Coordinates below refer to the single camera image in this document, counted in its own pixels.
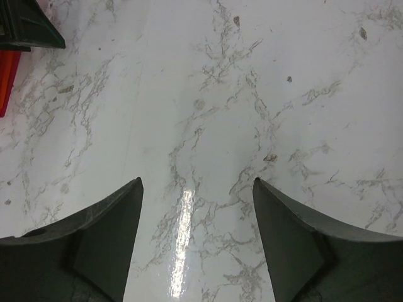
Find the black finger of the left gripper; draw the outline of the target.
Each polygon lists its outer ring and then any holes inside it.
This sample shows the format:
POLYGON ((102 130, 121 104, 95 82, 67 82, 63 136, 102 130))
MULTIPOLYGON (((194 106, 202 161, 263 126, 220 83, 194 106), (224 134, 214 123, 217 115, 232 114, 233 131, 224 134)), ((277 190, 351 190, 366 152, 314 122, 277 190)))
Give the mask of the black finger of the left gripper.
POLYGON ((65 49, 65 40, 36 1, 1 1, 1 50, 65 49))

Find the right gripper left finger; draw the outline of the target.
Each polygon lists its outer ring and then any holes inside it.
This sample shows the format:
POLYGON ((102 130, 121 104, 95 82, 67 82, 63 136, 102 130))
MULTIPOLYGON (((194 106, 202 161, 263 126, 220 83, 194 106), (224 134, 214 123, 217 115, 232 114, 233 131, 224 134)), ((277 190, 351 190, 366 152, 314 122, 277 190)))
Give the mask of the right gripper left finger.
POLYGON ((25 301, 122 301, 143 193, 138 177, 26 237, 18 249, 25 301))

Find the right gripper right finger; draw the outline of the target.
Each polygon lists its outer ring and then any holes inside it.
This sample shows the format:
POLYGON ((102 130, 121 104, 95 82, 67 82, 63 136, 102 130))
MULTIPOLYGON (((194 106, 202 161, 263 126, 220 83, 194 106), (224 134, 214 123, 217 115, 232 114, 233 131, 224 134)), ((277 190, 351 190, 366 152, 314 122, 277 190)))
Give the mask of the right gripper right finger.
POLYGON ((276 301, 401 301, 402 238, 341 222, 261 179, 253 201, 276 301))

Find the red t shirt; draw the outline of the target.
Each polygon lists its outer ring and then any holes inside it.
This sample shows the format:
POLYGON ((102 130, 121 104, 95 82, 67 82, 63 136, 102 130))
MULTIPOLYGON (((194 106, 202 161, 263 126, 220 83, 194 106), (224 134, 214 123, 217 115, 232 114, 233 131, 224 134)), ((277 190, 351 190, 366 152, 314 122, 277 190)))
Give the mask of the red t shirt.
POLYGON ((20 62, 21 52, 1 50, 1 95, 0 116, 3 118, 6 114, 6 110, 13 88, 14 79, 20 62))

